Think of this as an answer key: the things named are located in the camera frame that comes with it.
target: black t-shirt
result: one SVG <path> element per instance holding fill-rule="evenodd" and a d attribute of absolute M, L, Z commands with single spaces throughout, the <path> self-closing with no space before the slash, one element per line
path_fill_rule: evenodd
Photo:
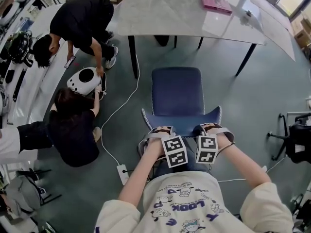
<path fill-rule="evenodd" d="M 60 120 L 58 112 L 50 112 L 48 134 L 66 164 L 84 166 L 94 161 L 99 150 L 93 136 L 94 113 L 84 111 L 68 120 Z"/>
<path fill-rule="evenodd" d="M 111 6 L 110 0 L 69 0 L 55 14 L 50 32 L 72 41 L 76 48 L 89 47 L 98 20 Z"/>

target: wrist strap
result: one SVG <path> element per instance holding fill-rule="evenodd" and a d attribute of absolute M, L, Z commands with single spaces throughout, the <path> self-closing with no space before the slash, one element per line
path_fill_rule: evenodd
<path fill-rule="evenodd" d="M 216 155 L 216 157 L 217 157 L 222 151 L 224 151 L 226 148 L 231 147 L 233 144 L 235 144 L 235 142 L 231 142 L 231 143 L 228 144 L 227 146 L 225 146 L 225 147 L 219 149 L 219 150 L 218 150 L 218 153 L 217 153 L 217 155 Z"/>

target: chair seat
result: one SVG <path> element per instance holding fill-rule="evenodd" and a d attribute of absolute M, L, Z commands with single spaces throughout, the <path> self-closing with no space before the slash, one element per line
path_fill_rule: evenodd
<path fill-rule="evenodd" d="M 222 117 L 220 106 L 205 115 L 196 116 L 155 116 L 145 112 L 144 109 L 141 112 L 150 130 L 157 127 L 173 126 L 181 137 L 195 137 L 196 135 L 192 132 L 195 126 L 203 123 L 220 124 Z"/>
<path fill-rule="evenodd" d="M 194 67 L 153 70 L 152 105 L 156 116 L 204 115 L 200 70 Z"/>

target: gray floor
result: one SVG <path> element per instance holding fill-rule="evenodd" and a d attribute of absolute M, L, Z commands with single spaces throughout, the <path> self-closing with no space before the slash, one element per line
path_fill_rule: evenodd
<path fill-rule="evenodd" d="M 110 29 L 116 29 L 117 16 L 118 9 Z M 127 37 L 116 35 L 111 43 L 119 47 L 119 54 L 115 66 L 107 71 L 107 95 L 101 101 L 94 126 L 101 126 L 136 87 Z M 133 169 L 139 160 L 137 144 L 148 132 L 140 110 L 151 111 L 152 70 L 197 67 L 202 72 L 206 111 L 221 105 L 222 125 L 235 134 L 237 146 L 261 166 L 272 167 L 275 162 L 271 161 L 271 155 L 277 153 L 282 141 L 268 140 L 267 132 L 283 134 L 278 114 L 306 110 L 305 98 L 310 93 L 310 64 L 293 43 L 296 62 L 268 40 L 266 46 L 256 47 L 245 69 L 234 78 L 250 44 L 204 39 L 201 49 L 197 50 L 199 38 L 179 37 L 174 49 L 172 37 L 166 47 L 160 47 L 152 36 L 136 37 L 141 70 L 139 88 L 103 128 L 104 145 L 120 163 Z M 59 87 L 65 86 L 78 69 L 95 66 L 94 59 L 81 52 L 75 63 L 78 66 L 71 65 Z M 99 158 L 80 168 L 65 165 L 55 149 L 40 151 L 37 167 L 53 170 L 45 175 L 44 186 L 54 194 L 63 194 L 62 198 L 40 209 L 35 217 L 40 223 L 49 221 L 59 232 L 93 232 L 103 203 L 116 199 L 122 189 L 115 161 L 100 143 L 98 147 Z M 289 204 L 292 197 L 306 189 L 311 179 L 310 170 L 308 163 L 293 164 L 286 159 L 269 172 L 284 203 Z M 213 165 L 212 174 L 218 180 L 240 178 L 237 170 L 221 155 Z M 239 213 L 250 191 L 246 182 L 227 182 L 220 186 L 227 208 L 233 214 Z"/>

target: pink book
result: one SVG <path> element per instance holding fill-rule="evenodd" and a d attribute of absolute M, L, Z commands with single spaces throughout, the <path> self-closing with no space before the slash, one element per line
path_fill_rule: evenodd
<path fill-rule="evenodd" d="M 228 15 L 232 14 L 231 6 L 226 0 L 202 0 L 202 3 L 204 8 L 219 11 Z"/>

